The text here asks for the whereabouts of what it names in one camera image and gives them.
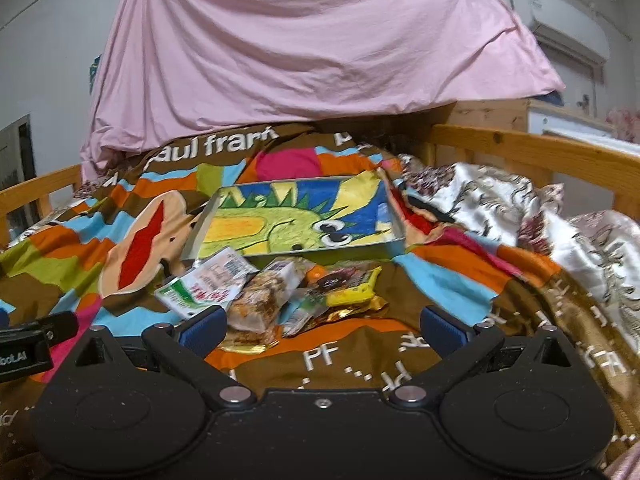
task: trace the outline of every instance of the colorful blanket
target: colorful blanket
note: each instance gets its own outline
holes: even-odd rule
[[[580,327],[597,328],[595,300],[551,259],[466,235],[449,216],[417,200],[398,158],[357,146],[347,133],[323,134],[308,124],[238,128],[178,139],[150,152],[0,254],[0,307],[9,311],[12,324],[52,312],[76,313],[79,334],[52,349],[56,365],[91,324],[125,336],[155,322],[176,323],[153,295],[165,276],[160,260],[167,259],[173,273],[183,272],[182,247],[214,192],[234,183],[363,171],[382,175],[406,229],[406,254],[382,262],[376,283],[388,305],[369,317],[281,340],[258,356],[215,350],[207,357],[211,365],[258,394],[270,386],[389,391],[439,359],[419,333],[419,314],[428,304],[468,324],[497,323],[510,335],[530,335],[550,322],[579,336]],[[320,211],[335,211],[335,205],[324,204]],[[598,344],[608,348],[609,342]],[[590,355],[599,364],[606,358]],[[594,376],[615,402],[620,431],[627,431],[624,425],[635,423],[634,410],[626,397],[612,396],[616,391],[605,371],[594,367]],[[53,373],[0,385],[0,478],[39,478],[46,469],[29,418]],[[609,458],[623,449],[612,446]]]

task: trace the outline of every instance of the cartoon eye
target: cartoon eye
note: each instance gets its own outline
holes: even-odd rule
[[[319,233],[335,233],[344,227],[341,220],[321,220],[312,225],[314,231]]]
[[[351,243],[352,240],[353,237],[345,233],[331,233],[320,238],[320,241],[326,247],[341,247]]]

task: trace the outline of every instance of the bedding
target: bedding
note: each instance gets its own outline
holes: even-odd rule
[[[640,478],[640,444],[635,444],[625,454],[607,467],[606,475],[611,480],[638,480]]]
[[[273,164],[290,156],[305,163]],[[386,307],[281,338],[258,355],[217,349],[207,362],[258,394],[270,386],[388,392],[439,359],[420,337],[419,314],[428,304],[469,324],[497,323],[510,335],[531,335],[551,322],[576,338],[612,402],[620,437],[607,461],[632,443],[638,420],[634,368],[611,326],[594,315],[600,305],[593,294],[545,254],[467,234],[453,209],[447,215],[426,204],[428,189],[450,183],[450,174],[438,174],[431,188],[418,192],[400,158],[356,145],[345,132],[320,133],[310,124],[235,128],[177,139],[149,152],[0,254],[0,308],[10,313],[12,324],[52,312],[76,313],[78,336],[52,348],[56,367],[91,324],[125,336],[139,335],[155,322],[177,323],[177,315],[153,294],[165,278],[160,260],[166,258],[174,274],[183,272],[182,246],[209,197],[220,187],[258,182],[267,174],[284,179],[318,172],[375,172],[385,182],[407,239],[406,254],[381,262],[375,293]],[[280,191],[284,200],[290,189]],[[321,211],[332,206],[324,204]],[[29,422],[55,371],[0,384],[0,478],[39,478],[46,470]]]
[[[503,244],[546,256],[582,286],[586,296],[580,301],[591,304],[571,324],[570,334],[606,385],[614,410],[626,413],[611,448],[622,450],[636,442],[640,437],[638,224],[617,211],[563,218],[561,184],[536,189],[528,178],[490,166],[460,162],[427,168],[412,156],[400,159],[406,193],[414,200],[450,216],[486,250]],[[564,279],[557,280],[550,297],[556,316],[566,315],[562,295],[553,300],[564,287]]]
[[[238,124],[562,89],[501,0],[121,0],[82,171]]]

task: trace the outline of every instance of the snack package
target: snack package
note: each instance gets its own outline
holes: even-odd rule
[[[304,258],[273,260],[229,306],[226,313],[229,326],[258,334],[266,332],[311,265]]]
[[[283,323],[283,336],[293,337],[320,324],[386,306],[386,301],[374,292],[382,272],[382,267],[375,265],[375,262],[341,262],[328,268]]]
[[[311,317],[305,325],[298,331],[298,333],[306,332],[316,326],[323,325],[325,323],[335,323],[349,316],[357,316],[359,314],[377,312],[382,310],[387,305],[386,300],[381,296],[374,296],[372,300],[363,304],[349,305],[345,308],[326,310],[320,316]]]
[[[272,323],[268,329],[261,334],[243,332],[228,327],[226,336],[218,348],[225,352],[236,352],[238,354],[261,354],[265,350],[278,344],[278,332],[277,323]]]
[[[230,247],[226,247],[180,278],[155,291],[156,298],[184,319],[213,305],[225,310],[258,272]]]
[[[321,265],[314,265],[306,274],[306,282],[309,285],[315,284],[320,278],[327,275],[327,270]]]
[[[285,303],[280,309],[280,314],[278,315],[279,325],[283,325],[287,322],[292,314],[300,307],[308,292],[308,288],[297,288],[293,291],[289,301],[287,301],[287,303]]]

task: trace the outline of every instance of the metal tray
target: metal tray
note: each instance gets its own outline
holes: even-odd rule
[[[354,178],[357,175],[353,176],[326,176],[319,178],[298,178],[298,179],[289,179],[289,180],[270,180],[268,182],[259,182],[259,183],[251,183],[251,184],[275,184],[279,182],[303,182],[309,180],[336,180],[338,182],[343,182],[345,180],[349,180],[350,178]],[[251,184],[236,184],[235,186],[228,187],[239,187],[250,186]],[[194,261],[198,259],[198,251],[204,240],[205,234],[207,232],[206,226],[209,226],[216,212],[218,211],[218,207],[220,206],[220,194],[215,193],[207,205],[205,206],[202,214],[200,215],[200,219],[198,223],[194,227],[191,235],[187,239],[187,243],[182,251],[180,259],[182,260],[185,266],[193,265]],[[267,266],[276,256],[301,256],[303,258],[307,258],[308,260],[315,262],[320,265],[332,265],[335,262],[341,260],[387,260],[391,259],[395,256],[399,256],[400,254],[404,254],[404,242],[405,242],[405,231],[404,224],[399,220],[396,215],[395,210],[391,205],[388,204],[388,212],[391,218],[392,231],[394,234],[394,238],[391,240],[387,240],[385,242],[377,242],[373,244],[364,244],[357,246],[345,246],[338,248],[317,248],[317,249],[309,249],[309,250],[301,250],[301,251],[286,251],[286,252],[277,252],[277,253],[261,253],[261,254],[244,254],[243,256],[254,266],[263,268]]]

